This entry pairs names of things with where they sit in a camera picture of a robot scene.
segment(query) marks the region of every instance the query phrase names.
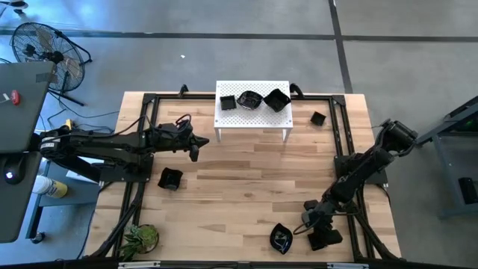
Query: white perforated shelf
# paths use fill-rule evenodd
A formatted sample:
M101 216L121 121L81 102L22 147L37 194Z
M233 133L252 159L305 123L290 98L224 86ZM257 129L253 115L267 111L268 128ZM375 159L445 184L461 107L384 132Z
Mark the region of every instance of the white perforated shelf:
M221 96L234 95L237 102L239 96L246 90L255 91L265 97L275 89L280 89L291 97L289 81L217 81L214 128L292 129L291 104L286 105L278 113L264 101L255 110L248 110L239 104L236 104L236 109L221 110Z

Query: gray floor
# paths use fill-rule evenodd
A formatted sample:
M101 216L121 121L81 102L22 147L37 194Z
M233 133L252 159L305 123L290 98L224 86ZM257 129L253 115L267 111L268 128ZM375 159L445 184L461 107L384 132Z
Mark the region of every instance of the gray floor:
M327 1L312 0L55 0L28 1L28 18L11 10L0 28L29 19L60 29L141 32L331 34ZM337 0L344 34L474 36L478 2L468 0ZM10 37L0 36L0 58L14 60ZM334 41L75 38L94 62L72 96L87 103L83 115L119 109L126 90L213 90L216 80L289 80L306 92L343 93ZM364 93L373 124L392 117L419 132L478 94L478 43L345 42L354 93ZM43 118L59 110L48 98ZM116 115L78 123L114 127ZM392 211L403 257L443 265L478 265L478 219L439 220L450 207L435 150L426 145L388 169ZM49 240L21 238L0 245L0 264L74 259L83 243L92 206L49 208L40 223Z

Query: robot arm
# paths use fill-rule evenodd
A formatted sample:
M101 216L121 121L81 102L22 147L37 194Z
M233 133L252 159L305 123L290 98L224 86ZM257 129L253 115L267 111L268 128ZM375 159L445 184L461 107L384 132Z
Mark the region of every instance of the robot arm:
M294 234L298 235L314 229L314 232L308 235L313 250L342 241L340 233L333 230L331 224L332 217L341 214L338 212L354 214L362 226L367 225L353 203L357 190L362 188L365 181L375 172L387 167L395 157L407 155L413 149L415 138L418 136L417 132L399 121L386 120L381 127L382 130L375 144L369 150L365 153L354 153L341 164L341 176L327 189L320 202L312 200L304 203L303 225L297 227ZM369 226L365 227L365 231L376 239L373 241L378 244L377 249L382 247Z
M160 124L141 132L122 134L140 119L116 134L71 131L66 126L43 132L40 134L40 153L60 166L97 182L119 179L141 182L141 175L148 174L152 164L152 153L189 151L191 161L197 161L199 148L209 143L209 139L193 133L190 115L184 115L176 124ZM105 162L90 165L79 156Z

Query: wooden table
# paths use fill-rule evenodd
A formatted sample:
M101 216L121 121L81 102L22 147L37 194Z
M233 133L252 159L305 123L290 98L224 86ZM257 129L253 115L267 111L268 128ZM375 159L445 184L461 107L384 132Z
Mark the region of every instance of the wooden table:
M117 131L138 118L143 94L125 93ZM373 144L365 97L345 97L356 151L364 152ZM311 251L306 235L298 235L286 255L269 244L270 232L277 223L294 230L301 224L302 204L319 200L334 180L335 146L328 104L294 100L292 105L294 130L287 144L282 143L280 130L258 129L224 130L223 141L218 143L214 139L214 100L161 100L159 123L172 123L189 113L193 116L194 133L211 142L200 149L196 163L185 152L155 154L140 223L155 225L160 241L154 251L136 259L352 261L347 219L342 216L335 217L333 223L344 237L341 244ZM327 116L322 127L310 124L313 111ZM340 118L338 122L343 131ZM165 167L184 172L176 192L157 186ZM124 188L125 184L117 182L99 195L85 254L96 250L117 224ZM370 225L388 249L400 256L386 195L368 185L364 196ZM361 228L357 230L365 253Z

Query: bottle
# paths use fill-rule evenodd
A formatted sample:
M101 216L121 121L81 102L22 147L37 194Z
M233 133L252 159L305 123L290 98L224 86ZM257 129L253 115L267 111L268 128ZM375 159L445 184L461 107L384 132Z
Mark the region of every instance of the bottle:
M68 187L64 183L49 179L46 176L37 176L32 191L35 194L45 194L48 197L61 198L65 196Z

